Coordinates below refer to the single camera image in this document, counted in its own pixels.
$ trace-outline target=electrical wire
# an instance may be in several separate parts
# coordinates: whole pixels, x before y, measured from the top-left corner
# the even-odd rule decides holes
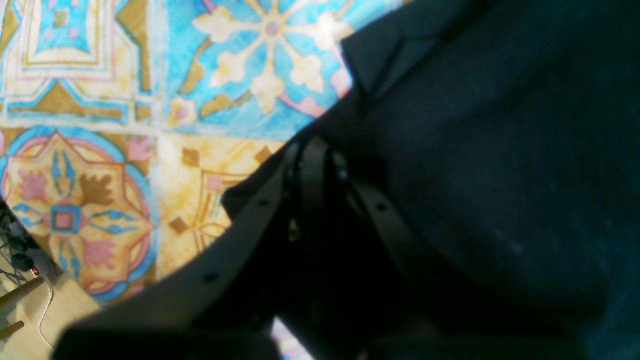
[[[45,307],[44,312],[42,313],[42,317],[40,317],[40,323],[38,324],[38,332],[40,332],[40,336],[47,343],[47,345],[51,349],[53,349],[53,345],[51,345],[49,340],[47,340],[47,338],[45,338],[44,335],[42,334],[42,320],[44,320],[44,317],[47,314],[47,311],[49,311],[49,307],[51,307],[51,303],[53,302],[53,285],[51,285],[51,283],[49,282],[49,279],[46,277],[44,277],[44,283],[47,285],[47,289],[49,289],[49,303],[47,304],[47,307]]]

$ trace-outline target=floor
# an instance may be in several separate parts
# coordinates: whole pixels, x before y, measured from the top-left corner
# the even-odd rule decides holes
[[[11,266],[0,258],[0,268]],[[42,323],[42,334],[54,346],[63,329],[76,320],[99,310],[75,281],[65,274],[52,279],[54,299]],[[16,288],[16,285],[0,275],[0,296]],[[49,300],[45,284],[20,299],[14,306],[0,309],[0,329],[23,321],[24,328],[4,341],[0,341],[2,360],[44,360],[51,358],[52,350],[38,333],[38,322]]]

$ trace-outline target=chair leg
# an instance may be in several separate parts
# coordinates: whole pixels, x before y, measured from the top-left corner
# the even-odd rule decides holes
[[[17,322],[15,324],[7,327],[5,330],[0,331],[0,341],[8,338],[9,336],[11,336],[13,334],[15,334],[16,331],[20,330],[23,327],[24,327],[24,322]]]
[[[17,288],[3,297],[0,297],[0,309],[8,304],[18,301],[25,295],[26,293],[30,293],[33,290],[37,289],[38,286],[44,283],[44,279],[41,277],[36,277],[35,279],[27,282],[25,285],[22,285],[22,288]]]

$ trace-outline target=white cable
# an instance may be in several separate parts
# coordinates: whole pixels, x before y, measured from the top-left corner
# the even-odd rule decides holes
[[[44,320],[44,316],[47,314],[47,311],[49,311],[49,307],[53,302],[53,286],[49,282],[48,278],[43,277],[43,279],[44,279],[44,283],[47,285],[47,289],[49,289],[49,303],[47,304],[47,307],[45,307],[44,312],[42,313],[42,317],[40,317],[40,323],[38,324],[38,331],[40,332],[40,336],[42,337],[42,339],[47,343],[47,345],[50,348],[53,349],[53,346],[51,345],[49,340],[47,340],[47,338],[45,338],[44,335],[42,334],[42,320]]]

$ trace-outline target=white floral motif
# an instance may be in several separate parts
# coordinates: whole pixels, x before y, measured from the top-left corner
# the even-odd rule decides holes
[[[202,33],[208,34],[214,43],[229,40],[231,34],[238,31],[258,31],[260,35],[249,46],[238,53],[224,52],[218,58],[218,68],[211,76],[209,85],[212,87],[225,86],[228,83],[238,83],[246,76],[246,64],[251,55],[260,46],[267,44],[267,60],[264,72],[257,76],[250,88],[250,92],[258,97],[260,108],[264,113],[270,113],[276,105],[278,97],[286,91],[285,81],[275,72],[275,49],[280,44],[286,50],[293,62],[291,81],[296,85],[304,85],[316,93],[324,93],[326,83],[322,75],[322,60],[315,55],[300,54],[288,41],[286,35],[300,34],[314,39],[318,49],[330,51],[336,41],[353,32],[351,26],[334,19],[330,13],[321,14],[316,23],[304,25],[290,25],[289,19],[296,12],[304,8],[309,0],[296,1],[286,12],[280,13],[279,0],[272,0],[270,11],[266,11],[258,0],[245,0],[260,22],[243,22],[233,18],[231,11],[218,6],[211,13],[199,16],[193,24]]]

